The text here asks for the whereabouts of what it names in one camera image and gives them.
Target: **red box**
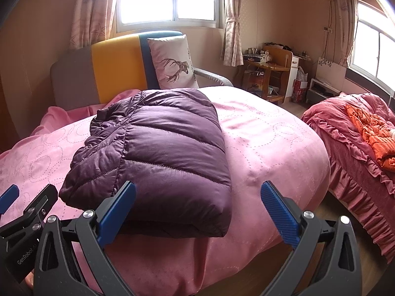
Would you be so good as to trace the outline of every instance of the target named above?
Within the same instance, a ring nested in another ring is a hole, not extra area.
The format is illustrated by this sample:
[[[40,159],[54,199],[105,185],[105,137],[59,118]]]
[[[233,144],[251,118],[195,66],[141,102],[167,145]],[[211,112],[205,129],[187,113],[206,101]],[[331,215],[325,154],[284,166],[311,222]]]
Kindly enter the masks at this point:
[[[301,82],[294,80],[294,93],[292,94],[292,102],[302,102],[305,99],[307,88],[300,87]]]

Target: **white pillow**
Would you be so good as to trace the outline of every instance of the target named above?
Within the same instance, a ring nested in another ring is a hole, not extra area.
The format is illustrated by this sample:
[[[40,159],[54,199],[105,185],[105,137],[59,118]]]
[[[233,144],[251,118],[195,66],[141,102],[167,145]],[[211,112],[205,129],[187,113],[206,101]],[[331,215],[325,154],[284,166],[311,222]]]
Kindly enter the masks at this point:
[[[199,88],[186,35],[147,40],[161,89]]]

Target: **curtain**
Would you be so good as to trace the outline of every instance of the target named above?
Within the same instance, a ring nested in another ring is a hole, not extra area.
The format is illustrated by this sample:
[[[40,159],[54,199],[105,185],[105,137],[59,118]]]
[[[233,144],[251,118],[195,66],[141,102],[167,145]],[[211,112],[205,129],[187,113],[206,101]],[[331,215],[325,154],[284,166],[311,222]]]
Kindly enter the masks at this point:
[[[241,0],[225,0],[226,24],[221,58],[224,60],[224,65],[232,67],[243,64],[238,21],[240,8]]]
[[[347,67],[347,59],[354,45],[358,22],[358,0],[336,0],[340,20],[341,58],[339,65]]]
[[[117,0],[77,0],[70,49],[80,49],[110,37]]]

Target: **white plastic bag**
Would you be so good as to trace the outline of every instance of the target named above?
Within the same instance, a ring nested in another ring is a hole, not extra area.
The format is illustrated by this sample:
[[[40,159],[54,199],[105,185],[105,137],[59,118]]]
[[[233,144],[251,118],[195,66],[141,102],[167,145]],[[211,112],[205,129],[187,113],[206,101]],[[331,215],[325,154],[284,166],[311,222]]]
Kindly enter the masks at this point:
[[[302,69],[302,67],[299,67],[297,69],[297,74],[296,74],[296,80],[300,82],[305,82],[307,81],[307,73],[305,73]]]

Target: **curtain tieback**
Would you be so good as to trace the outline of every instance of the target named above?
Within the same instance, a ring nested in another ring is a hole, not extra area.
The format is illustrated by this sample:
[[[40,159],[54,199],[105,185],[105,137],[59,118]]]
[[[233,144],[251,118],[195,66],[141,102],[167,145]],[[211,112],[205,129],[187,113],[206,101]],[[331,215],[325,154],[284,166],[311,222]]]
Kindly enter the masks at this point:
[[[236,23],[239,23],[239,21],[238,21],[238,18],[226,18],[226,21],[225,21],[226,23],[228,23],[228,22],[236,22]]]

